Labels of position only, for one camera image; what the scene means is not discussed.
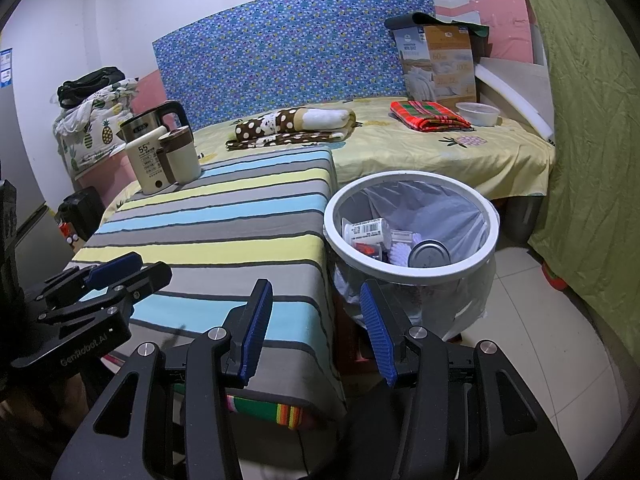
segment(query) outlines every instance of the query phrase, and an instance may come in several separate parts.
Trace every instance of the barcode label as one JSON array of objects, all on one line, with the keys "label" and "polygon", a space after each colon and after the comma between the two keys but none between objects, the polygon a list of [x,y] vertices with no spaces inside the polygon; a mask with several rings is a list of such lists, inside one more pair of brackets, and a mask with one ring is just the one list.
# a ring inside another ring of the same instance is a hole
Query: barcode label
[{"label": "barcode label", "polygon": [[372,232],[379,232],[380,229],[378,228],[378,224],[364,224],[364,225],[356,225],[353,226],[353,234],[354,235],[359,235],[359,234],[370,234]]}]

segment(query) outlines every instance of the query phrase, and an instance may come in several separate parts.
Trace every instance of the stainless steel kettle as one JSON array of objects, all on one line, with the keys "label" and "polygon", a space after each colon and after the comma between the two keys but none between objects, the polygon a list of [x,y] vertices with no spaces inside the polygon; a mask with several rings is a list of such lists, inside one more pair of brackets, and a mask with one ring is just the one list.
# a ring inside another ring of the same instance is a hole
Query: stainless steel kettle
[{"label": "stainless steel kettle", "polygon": [[131,142],[155,130],[159,126],[165,126],[167,131],[171,131],[172,128],[162,122],[162,118],[168,114],[176,114],[180,121],[180,126],[189,126],[189,120],[182,105],[178,101],[165,101],[161,105],[151,108],[151,110],[147,110],[124,121],[120,125],[120,131],[122,132],[124,141]]}]

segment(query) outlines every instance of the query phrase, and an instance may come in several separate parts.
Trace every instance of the yellow bed sheet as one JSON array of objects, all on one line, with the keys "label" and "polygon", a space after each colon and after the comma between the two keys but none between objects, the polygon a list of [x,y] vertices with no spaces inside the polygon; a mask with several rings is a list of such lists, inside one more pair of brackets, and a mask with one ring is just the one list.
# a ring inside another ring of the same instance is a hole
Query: yellow bed sheet
[{"label": "yellow bed sheet", "polygon": [[[339,186],[379,171],[421,170],[458,179],[489,199],[546,194],[554,147],[522,124],[500,118],[499,126],[476,127],[474,132],[425,134],[389,117],[391,101],[405,99],[377,97],[310,105],[351,108],[362,124],[344,142],[329,144]],[[228,152],[225,141],[234,138],[234,123],[226,121],[194,133],[196,149],[204,154],[201,163],[296,147]],[[132,184],[129,193],[136,186]]]}]

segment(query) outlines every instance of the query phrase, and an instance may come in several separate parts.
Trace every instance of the cardboard box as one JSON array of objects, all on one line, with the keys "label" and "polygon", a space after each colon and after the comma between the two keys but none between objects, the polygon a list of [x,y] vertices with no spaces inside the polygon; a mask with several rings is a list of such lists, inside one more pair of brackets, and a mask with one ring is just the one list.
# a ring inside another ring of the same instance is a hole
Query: cardboard box
[{"label": "cardboard box", "polygon": [[476,78],[467,27],[421,25],[393,31],[409,99],[436,101],[455,111],[476,102]]}]

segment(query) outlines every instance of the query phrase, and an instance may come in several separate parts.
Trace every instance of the brown polka dot blanket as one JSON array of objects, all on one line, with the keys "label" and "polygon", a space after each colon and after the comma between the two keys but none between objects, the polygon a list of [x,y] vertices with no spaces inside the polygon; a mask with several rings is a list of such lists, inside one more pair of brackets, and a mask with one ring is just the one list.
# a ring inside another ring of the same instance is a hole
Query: brown polka dot blanket
[{"label": "brown polka dot blanket", "polygon": [[338,142],[353,130],[356,115],[347,108],[283,108],[235,124],[235,140],[228,150],[246,150],[305,142]]}]

